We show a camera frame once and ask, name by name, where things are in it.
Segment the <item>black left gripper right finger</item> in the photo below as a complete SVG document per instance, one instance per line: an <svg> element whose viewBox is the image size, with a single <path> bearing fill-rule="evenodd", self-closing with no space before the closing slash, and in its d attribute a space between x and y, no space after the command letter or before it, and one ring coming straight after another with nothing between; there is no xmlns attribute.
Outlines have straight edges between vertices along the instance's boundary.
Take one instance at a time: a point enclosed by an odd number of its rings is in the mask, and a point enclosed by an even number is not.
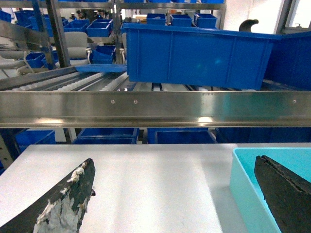
<svg viewBox="0 0 311 233"><path fill-rule="evenodd" d="M311 231L311 183L272 158L255 160L254 174L283 233Z"/></svg>

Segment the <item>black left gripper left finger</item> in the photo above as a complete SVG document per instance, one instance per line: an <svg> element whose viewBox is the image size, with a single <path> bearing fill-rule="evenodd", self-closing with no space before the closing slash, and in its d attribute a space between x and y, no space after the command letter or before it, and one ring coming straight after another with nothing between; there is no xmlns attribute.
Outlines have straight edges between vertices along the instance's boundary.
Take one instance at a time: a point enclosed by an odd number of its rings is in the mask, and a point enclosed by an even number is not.
<svg viewBox="0 0 311 233"><path fill-rule="evenodd" d="M96 168L91 158L0 227L2 233L78 233L87 205L96 195Z"/></svg>

